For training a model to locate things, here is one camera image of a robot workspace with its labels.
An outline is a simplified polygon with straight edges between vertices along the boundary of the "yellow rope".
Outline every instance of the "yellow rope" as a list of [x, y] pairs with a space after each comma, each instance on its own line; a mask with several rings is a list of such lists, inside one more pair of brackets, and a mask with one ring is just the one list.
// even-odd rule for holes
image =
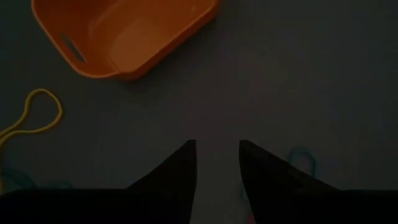
[[[54, 101], [57, 103], [57, 107], [58, 107], [58, 115], [57, 117], [55, 117], [55, 119], [48, 125], [42, 127], [42, 128], [37, 128], [37, 129], [33, 129], [33, 130], [15, 130], [12, 131], [14, 128], [18, 127], [22, 122], [24, 122], [24, 120], [26, 119], [27, 115], [29, 114], [29, 110], [30, 110], [30, 103], [32, 101], [32, 98], [37, 95], [38, 93], [46, 93], [48, 94], [48, 96], [50, 96], [51, 98], [54, 99]], [[54, 127], [60, 120], [63, 114], [63, 109], [62, 109], [62, 105], [60, 100], [50, 91], [43, 89], [43, 88], [39, 88], [36, 90], [33, 90], [29, 93], [29, 95], [27, 95], [27, 98], [25, 100], [25, 109], [24, 112], [22, 114], [22, 116], [18, 119], [17, 122], [15, 122], [13, 125], [11, 125], [10, 127], [4, 129], [3, 131], [0, 131], [0, 150], [1, 150], [1, 146], [11, 137], [13, 137], [16, 134], [34, 134], [34, 133], [40, 133], [42, 131], [46, 131], [52, 127]]]

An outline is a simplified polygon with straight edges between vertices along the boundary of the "orange plastic basket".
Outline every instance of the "orange plastic basket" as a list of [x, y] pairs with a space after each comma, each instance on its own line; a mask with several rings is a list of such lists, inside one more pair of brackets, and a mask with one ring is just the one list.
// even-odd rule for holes
[[32, 0], [76, 72], [133, 80], [216, 16], [218, 0]]

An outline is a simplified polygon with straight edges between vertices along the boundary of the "yellow string loop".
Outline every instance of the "yellow string loop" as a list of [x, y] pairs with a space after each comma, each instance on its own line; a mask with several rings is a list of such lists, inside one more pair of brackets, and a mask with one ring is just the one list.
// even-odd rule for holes
[[[30, 103], [32, 101], [32, 98], [35, 95], [37, 95], [38, 93], [46, 93], [46, 94], [48, 94], [48, 96], [50, 96], [51, 98], [54, 99], [54, 101], [56, 102], [57, 107], [58, 107], [58, 115], [57, 115], [57, 117], [55, 117], [55, 119], [50, 124], [48, 124], [48, 125], [46, 125], [46, 126], [44, 126], [42, 128], [37, 128], [37, 129], [33, 129], [33, 130], [15, 130], [15, 131], [13, 131], [14, 128], [18, 127], [26, 119], [27, 115], [29, 114]], [[46, 130], [54, 127], [61, 120], [62, 114], [63, 114], [63, 109], [62, 109], [61, 102], [52, 92], [50, 92], [50, 91], [48, 91], [46, 89], [43, 89], [43, 88], [39, 88], [39, 89], [31, 91], [27, 95], [27, 98], [25, 100], [25, 109], [24, 109], [24, 112], [23, 112], [22, 116], [13, 125], [11, 125], [10, 127], [4, 129], [3, 131], [0, 131], [0, 150], [1, 150], [1, 146], [9, 138], [13, 137], [16, 134], [35, 134], [35, 133], [40, 133], [42, 131], [46, 131]]]

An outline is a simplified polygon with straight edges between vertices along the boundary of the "gray floor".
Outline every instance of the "gray floor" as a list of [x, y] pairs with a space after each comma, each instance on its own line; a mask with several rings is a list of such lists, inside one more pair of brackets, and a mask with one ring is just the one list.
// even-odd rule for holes
[[[121, 188], [198, 140], [193, 223], [243, 223], [238, 141], [286, 158], [309, 147], [318, 178], [341, 189], [398, 189], [395, 6], [376, 1], [228, 0], [216, 21], [134, 83], [75, 73], [29, 1], [0, 1], [0, 127], [48, 88], [65, 116], [4, 146], [38, 183]], [[38, 97], [25, 128], [55, 116]]]

